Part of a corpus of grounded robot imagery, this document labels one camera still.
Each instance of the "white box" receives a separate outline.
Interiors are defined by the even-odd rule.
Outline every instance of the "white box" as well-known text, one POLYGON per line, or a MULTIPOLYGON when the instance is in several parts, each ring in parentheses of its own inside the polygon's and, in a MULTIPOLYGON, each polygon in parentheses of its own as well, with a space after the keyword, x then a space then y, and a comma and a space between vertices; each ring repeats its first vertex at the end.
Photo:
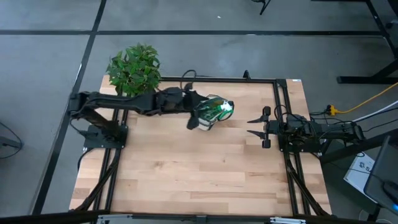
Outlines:
POLYGON ((359 153, 355 157, 351 166, 349 167, 350 169, 347 170, 347 173, 344 176, 344 180, 347 181, 347 183, 351 184, 355 189, 360 191, 362 194, 367 196, 363 192, 363 189, 365 188, 366 182, 368 181, 369 173, 372 171, 373 165, 374 165, 374 160, 372 158, 370 158, 368 155, 366 155, 363 152, 359 153))

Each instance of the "yellow cable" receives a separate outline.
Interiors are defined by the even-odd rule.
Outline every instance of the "yellow cable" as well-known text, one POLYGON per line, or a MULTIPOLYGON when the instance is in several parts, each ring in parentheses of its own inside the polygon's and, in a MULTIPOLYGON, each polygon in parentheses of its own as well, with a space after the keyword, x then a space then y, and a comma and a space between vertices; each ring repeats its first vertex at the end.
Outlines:
POLYGON ((376 97, 382 95, 383 93, 387 92, 388 90, 390 90, 391 88, 393 88, 393 87, 396 86, 396 85, 398 85, 398 82, 395 83, 395 84, 393 84, 393 85, 391 85, 389 88, 386 88, 385 90, 381 91, 379 94, 370 97, 368 100, 366 100, 366 101, 360 103, 358 106, 355 106, 355 107, 353 107, 353 108, 351 108, 351 109, 349 109, 349 110, 347 110, 347 111, 339 111, 338 109, 336 109, 336 108, 332 105, 332 107, 331 107, 331 110, 332 110, 332 111, 331 111, 331 115, 335 115, 335 114, 338 114, 338 113, 349 113, 349 112, 351 112, 351 111, 353 111, 353 110, 355 110, 355 109, 358 109, 360 106, 362 106, 362 105, 364 105, 364 104, 366 104, 366 103, 369 103, 371 100, 373 100, 373 99, 375 99, 376 97))

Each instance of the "concrete floor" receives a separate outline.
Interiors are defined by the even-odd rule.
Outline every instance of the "concrete floor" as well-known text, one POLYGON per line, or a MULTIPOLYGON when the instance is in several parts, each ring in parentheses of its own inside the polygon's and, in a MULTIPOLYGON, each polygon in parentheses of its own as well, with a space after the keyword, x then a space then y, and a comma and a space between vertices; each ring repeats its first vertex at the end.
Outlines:
MULTIPOLYGON (((395 17, 387 1, 373 3, 384 22, 395 17)), ((90 30, 99 4, 100 0, 2 0, 0 29, 90 30)), ((275 0, 263 16, 258 15, 260 8, 248 0, 108 0, 99 29, 377 30, 366 5, 360 2, 275 0)), ((4 96, 0 99, 0 121, 25 142, 20 153, 0 160, 0 217, 29 213, 87 40, 85 35, 0 35, 0 89, 4 96)), ((195 69, 200 75, 241 77, 249 70, 252 77, 302 79, 310 111, 323 110, 330 103, 342 110, 351 108, 379 93, 386 86, 339 85, 335 78, 371 75, 393 59, 384 39, 374 37, 97 36, 80 90, 98 91, 109 56, 137 42, 158 50, 163 76, 180 76, 195 69)), ((376 111, 395 101, 397 93, 395 88, 340 118, 350 120, 376 111)), ((396 117, 392 112, 360 125, 368 129, 396 117)), ((394 127, 397 123, 366 136, 394 127)), ((83 138, 68 129, 45 213, 67 211, 82 145, 83 138)), ((7 153, 9 149, 1 148, 0 156, 7 153)), ((375 157, 377 150, 368 154, 375 157)), ((333 214, 357 219, 361 208, 326 184, 333 214)), ((396 218, 384 212, 381 216, 391 221, 396 218)))

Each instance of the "wooden table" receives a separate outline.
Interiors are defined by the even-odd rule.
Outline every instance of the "wooden table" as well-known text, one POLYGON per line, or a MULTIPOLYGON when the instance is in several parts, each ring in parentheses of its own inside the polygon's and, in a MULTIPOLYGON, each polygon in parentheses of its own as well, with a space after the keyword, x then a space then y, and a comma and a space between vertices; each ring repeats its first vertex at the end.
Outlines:
MULTIPOLYGON (((292 112, 305 115, 308 108, 300 81, 287 80, 292 112)), ((179 86, 163 82, 160 89, 179 86)), ((113 195, 112 212, 177 213, 209 215, 291 215, 283 154, 276 136, 271 148, 246 132, 262 130, 263 124, 247 124, 260 117, 262 108, 275 107, 271 84, 194 83, 201 95, 216 94, 233 100, 229 120, 210 131, 186 128, 188 114, 154 117, 129 112, 129 136, 122 150, 113 195)), ((116 94, 103 78, 101 93, 116 94)), ((98 109, 111 119, 112 110, 98 109)), ((70 208, 79 206, 98 181, 104 149, 94 149, 80 166, 70 208)), ((330 205, 319 161, 301 153, 306 185, 326 211, 330 205)), ((107 193, 104 188, 100 208, 107 193)), ((296 186, 301 212, 300 191, 296 186)))

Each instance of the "potted plant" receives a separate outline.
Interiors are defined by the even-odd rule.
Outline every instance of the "potted plant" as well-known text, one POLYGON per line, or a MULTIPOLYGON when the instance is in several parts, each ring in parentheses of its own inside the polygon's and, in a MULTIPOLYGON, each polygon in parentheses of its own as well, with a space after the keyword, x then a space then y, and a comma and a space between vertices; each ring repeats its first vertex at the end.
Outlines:
POLYGON ((150 45, 128 47, 111 58, 106 69, 116 92, 126 96, 154 91, 160 83, 157 51, 150 45))

